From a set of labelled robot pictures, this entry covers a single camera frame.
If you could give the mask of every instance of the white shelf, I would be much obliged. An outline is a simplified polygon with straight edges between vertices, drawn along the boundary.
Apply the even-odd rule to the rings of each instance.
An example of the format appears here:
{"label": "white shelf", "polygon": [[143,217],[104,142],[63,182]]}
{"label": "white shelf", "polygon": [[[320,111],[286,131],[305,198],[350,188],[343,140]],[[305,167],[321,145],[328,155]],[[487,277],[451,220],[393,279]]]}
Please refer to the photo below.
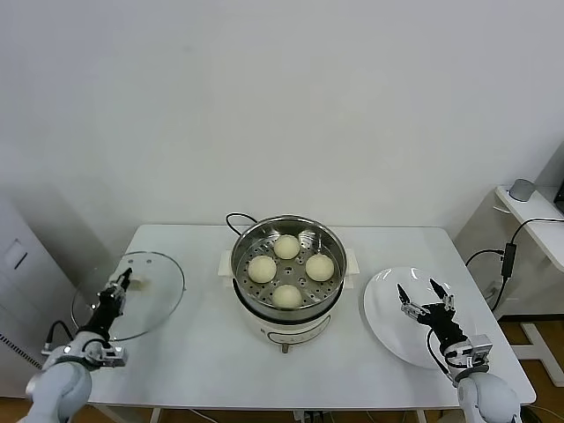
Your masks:
{"label": "white shelf", "polygon": [[[557,187],[538,187],[527,202],[517,201],[508,193],[508,187],[497,187],[495,194],[508,207],[519,223],[529,219],[564,219],[553,203]],[[559,271],[564,271],[564,224],[531,222],[525,230],[545,252]]]}

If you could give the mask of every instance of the white table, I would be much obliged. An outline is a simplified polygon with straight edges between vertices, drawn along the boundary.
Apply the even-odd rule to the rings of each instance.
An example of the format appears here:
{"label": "white table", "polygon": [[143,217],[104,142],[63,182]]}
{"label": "white table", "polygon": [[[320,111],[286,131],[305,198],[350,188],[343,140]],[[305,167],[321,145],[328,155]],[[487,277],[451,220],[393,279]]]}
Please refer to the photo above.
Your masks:
{"label": "white table", "polygon": [[[519,223],[529,219],[564,219],[554,205],[557,187],[537,187],[529,201],[517,201],[508,193],[509,187],[497,187],[495,194],[508,207]],[[553,262],[556,269],[564,271],[564,224],[531,222],[525,226],[531,238]]]}
{"label": "white table", "polygon": [[447,234],[433,227],[335,227],[354,249],[360,275],[343,291],[329,328],[282,354],[245,326],[233,289],[217,276],[221,252],[236,236],[226,226],[141,226],[128,251],[156,250],[184,269],[187,291],[166,324],[124,342],[126,367],[93,374],[99,404],[198,409],[395,410],[457,407],[440,372],[389,352],[360,312],[366,283],[391,266],[415,266],[448,280],[457,306],[471,308],[493,341],[491,372],[522,403],[535,398],[500,327]]}

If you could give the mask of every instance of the wooden floor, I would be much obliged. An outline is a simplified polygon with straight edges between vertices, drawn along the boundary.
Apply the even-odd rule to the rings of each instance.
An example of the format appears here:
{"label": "wooden floor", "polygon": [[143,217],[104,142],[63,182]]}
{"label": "wooden floor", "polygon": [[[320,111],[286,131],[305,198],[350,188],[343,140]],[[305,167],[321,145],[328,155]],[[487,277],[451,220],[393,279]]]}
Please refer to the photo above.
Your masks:
{"label": "wooden floor", "polygon": [[[564,322],[537,322],[538,330],[550,347],[556,360],[564,368]],[[512,345],[528,344],[519,323],[501,323],[508,341]],[[564,388],[556,388],[551,382],[540,361],[522,361],[521,363],[532,385],[537,392],[535,405],[548,408],[564,416]],[[24,400],[0,398],[0,422],[12,423],[26,415],[29,403]],[[149,423],[151,410],[137,409],[144,421]],[[227,412],[205,411],[205,415],[216,419],[219,423],[292,423],[291,412]],[[535,410],[543,423],[561,423],[556,417],[542,410]],[[427,411],[427,421],[434,423],[439,418],[439,411]],[[370,412],[375,423],[416,423],[415,412]],[[366,412],[333,412],[335,423],[371,423]],[[87,406],[73,420],[74,423],[112,423],[98,410]],[[204,423],[202,419],[189,410],[165,410],[160,423]],[[331,423],[330,416],[324,421]]]}

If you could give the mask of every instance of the steamed bun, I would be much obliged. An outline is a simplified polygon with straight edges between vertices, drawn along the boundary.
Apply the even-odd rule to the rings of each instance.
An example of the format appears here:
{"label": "steamed bun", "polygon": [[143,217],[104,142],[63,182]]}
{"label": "steamed bun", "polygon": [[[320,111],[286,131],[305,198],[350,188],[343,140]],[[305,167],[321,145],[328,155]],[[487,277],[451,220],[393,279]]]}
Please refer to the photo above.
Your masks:
{"label": "steamed bun", "polygon": [[272,304],[276,307],[297,308],[301,302],[301,292],[293,285],[281,285],[272,294]]}
{"label": "steamed bun", "polygon": [[257,256],[249,263],[249,277],[257,284],[266,284],[276,275],[276,263],[268,256]]}
{"label": "steamed bun", "polygon": [[274,252],[284,260],[290,260],[300,252],[300,242],[295,236],[280,235],[274,242]]}
{"label": "steamed bun", "polygon": [[306,261],[306,273],[316,282],[323,282],[333,276],[335,265],[324,254],[316,254]]}

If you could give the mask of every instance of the white plate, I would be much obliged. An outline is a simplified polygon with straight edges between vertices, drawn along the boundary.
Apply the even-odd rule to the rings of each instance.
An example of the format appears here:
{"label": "white plate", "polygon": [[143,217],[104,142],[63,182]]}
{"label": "white plate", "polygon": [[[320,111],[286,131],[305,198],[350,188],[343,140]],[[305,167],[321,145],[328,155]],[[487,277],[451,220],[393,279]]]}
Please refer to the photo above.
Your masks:
{"label": "white plate", "polygon": [[[427,333],[430,328],[404,314],[397,293],[399,284],[413,302],[420,305],[439,302],[429,282],[430,278],[442,285],[447,293],[455,295],[456,314],[453,321],[458,323],[464,335],[474,335],[476,326],[471,314],[451,286],[414,267],[394,267],[374,276],[364,292],[364,310],[370,328],[386,348],[415,366],[436,369],[438,367],[427,350]],[[431,337],[431,348],[441,358],[439,341],[434,335]]]}

